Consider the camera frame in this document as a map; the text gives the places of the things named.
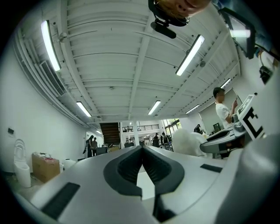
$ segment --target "fluorescent light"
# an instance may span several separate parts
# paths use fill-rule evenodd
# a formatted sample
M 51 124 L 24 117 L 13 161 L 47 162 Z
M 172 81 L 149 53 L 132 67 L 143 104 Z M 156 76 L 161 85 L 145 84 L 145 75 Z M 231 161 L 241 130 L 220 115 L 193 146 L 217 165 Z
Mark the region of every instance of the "fluorescent light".
M 224 88 L 230 81 L 231 81 L 231 79 L 228 79 L 228 80 L 221 86 L 221 88 Z
M 250 37 L 251 31 L 250 30 L 230 30 L 232 37 Z
M 191 49 L 189 50 L 188 54 L 184 58 L 183 62 L 179 66 L 178 70 L 176 71 L 176 74 L 181 76 L 183 72 L 186 70 L 189 63 L 192 61 L 196 53 L 198 52 L 199 48 L 203 44 L 205 38 L 202 35 L 198 35 L 196 40 L 194 41 L 194 44 L 192 45 Z
M 196 105 L 194 108 L 190 109 L 186 114 L 189 114 L 191 111 L 194 111 L 196 108 L 198 108 L 200 105 Z
M 44 39 L 45 48 L 47 49 L 47 53 L 49 55 L 49 59 L 52 63 L 53 69 L 55 71 L 59 71 L 61 69 L 60 64 L 56 57 L 56 52 L 53 47 L 52 36 L 49 29 L 49 21 L 46 20 L 41 24 L 41 31 Z
M 87 109 L 84 107 L 81 101 L 77 101 L 76 103 L 81 108 L 81 110 L 86 114 L 86 116 L 91 117 L 90 113 L 87 111 Z
M 154 110 L 159 106 L 160 103 L 161 103 L 161 101 L 157 100 L 155 102 L 154 106 L 152 107 L 152 109 L 150 110 L 150 112 L 148 113 L 148 115 L 151 115 L 154 112 Z

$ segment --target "whiteboard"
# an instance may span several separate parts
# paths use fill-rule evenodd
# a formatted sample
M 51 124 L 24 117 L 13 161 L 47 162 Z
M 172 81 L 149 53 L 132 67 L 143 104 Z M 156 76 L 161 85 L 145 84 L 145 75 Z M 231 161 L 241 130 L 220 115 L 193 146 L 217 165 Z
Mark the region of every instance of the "whiteboard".
M 236 98 L 237 98 L 238 106 L 234 111 L 235 113 L 237 112 L 238 108 L 241 106 L 242 103 L 233 89 L 231 89 L 225 94 L 225 98 L 223 102 L 229 109 L 231 109 L 231 104 Z M 207 133 L 213 132 L 214 131 L 213 125 L 217 123 L 220 124 L 221 129 L 224 129 L 223 123 L 216 113 L 215 103 L 211 104 L 209 107 L 206 107 L 204 110 L 200 111 L 199 114 L 204 123 Z

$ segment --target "hand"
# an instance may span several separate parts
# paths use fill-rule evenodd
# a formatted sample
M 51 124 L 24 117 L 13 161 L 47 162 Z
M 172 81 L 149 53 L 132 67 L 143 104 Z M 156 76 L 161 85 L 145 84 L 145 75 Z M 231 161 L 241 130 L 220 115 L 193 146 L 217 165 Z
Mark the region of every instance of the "hand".
M 234 100 L 231 106 L 233 109 L 235 109 L 238 106 L 237 99 Z

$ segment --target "balcony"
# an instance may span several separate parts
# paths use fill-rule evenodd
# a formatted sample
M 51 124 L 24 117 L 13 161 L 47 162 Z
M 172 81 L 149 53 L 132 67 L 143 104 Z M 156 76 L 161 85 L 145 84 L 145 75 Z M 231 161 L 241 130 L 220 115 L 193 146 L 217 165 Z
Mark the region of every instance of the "balcony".
M 153 124 L 153 125 L 144 125 L 144 126 L 137 126 L 137 131 L 158 131 L 159 130 L 159 125 L 158 124 Z M 123 127 L 122 132 L 134 132 L 133 126 L 128 126 L 128 127 Z

